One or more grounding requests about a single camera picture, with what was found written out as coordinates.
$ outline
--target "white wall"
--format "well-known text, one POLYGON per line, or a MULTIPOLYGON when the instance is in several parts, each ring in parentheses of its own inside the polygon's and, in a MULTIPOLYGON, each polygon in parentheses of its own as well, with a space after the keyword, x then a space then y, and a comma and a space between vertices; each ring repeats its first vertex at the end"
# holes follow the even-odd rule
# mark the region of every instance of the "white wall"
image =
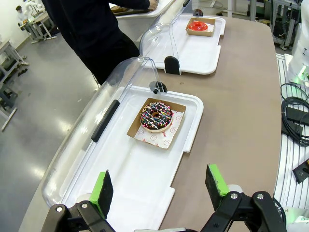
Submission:
POLYGON ((27 32, 22 31, 17 25, 17 11, 15 8, 18 5, 23 7, 23 0, 0 0, 0 35, 2 41, 10 40, 15 48, 28 36, 27 32))

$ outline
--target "donut hole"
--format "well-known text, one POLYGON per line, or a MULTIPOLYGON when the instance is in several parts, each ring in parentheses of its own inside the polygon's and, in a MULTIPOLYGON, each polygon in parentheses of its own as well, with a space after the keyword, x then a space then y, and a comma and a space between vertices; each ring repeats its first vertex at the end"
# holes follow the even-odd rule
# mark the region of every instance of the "donut hole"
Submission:
POLYGON ((159 113, 158 113, 158 112, 154 112, 154 113, 152 113, 152 116, 153 116, 153 117, 158 117, 158 116, 159 116, 159 113))

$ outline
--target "green tape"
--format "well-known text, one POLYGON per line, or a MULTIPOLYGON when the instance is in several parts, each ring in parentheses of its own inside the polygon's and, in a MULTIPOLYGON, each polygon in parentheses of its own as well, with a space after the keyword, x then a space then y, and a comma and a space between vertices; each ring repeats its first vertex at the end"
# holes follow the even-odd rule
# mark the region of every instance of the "green tape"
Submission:
POLYGON ((220 196, 225 196, 229 190, 216 164, 210 164, 209 169, 216 183, 220 196))
POLYGON ((105 216, 104 216, 104 214, 101 210, 101 207, 98 203, 98 199, 100 197, 100 193, 101 193, 101 190, 102 190, 102 187, 103 187, 105 174, 106 174, 106 172, 103 172, 103 173, 100 173, 98 175, 98 179, 96 181, 96 184, 95 184, 95 186, 92 190, 92 193, 91 193, 90 199, 89 199, 90 202, 98 208, 98 210, 99 210, 99 212, 100 212, 100 214, 103 218, 105 218, 105 216))

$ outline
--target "black pants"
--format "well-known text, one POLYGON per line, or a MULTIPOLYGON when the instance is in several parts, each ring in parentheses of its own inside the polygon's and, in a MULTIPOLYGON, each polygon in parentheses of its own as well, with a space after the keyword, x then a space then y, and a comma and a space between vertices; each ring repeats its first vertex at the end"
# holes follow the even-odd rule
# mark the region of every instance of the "black pants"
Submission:
POLYGON ((139 55, 140 52, 133 41, 123 34, 113 47, 100 56, 79 57, 102 85, 120 62, 139 55))

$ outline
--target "chocolate donut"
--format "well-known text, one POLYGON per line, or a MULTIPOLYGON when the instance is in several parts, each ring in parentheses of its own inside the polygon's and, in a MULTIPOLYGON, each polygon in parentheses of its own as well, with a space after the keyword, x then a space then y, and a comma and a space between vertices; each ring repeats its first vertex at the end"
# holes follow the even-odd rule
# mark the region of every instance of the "chocolate donut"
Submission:
POLYGON ((148 131, 159 132, 165 130, 171 123, 173 112, 163 102, 151 102, 145 106, 140 114, 140 123, 148 131))

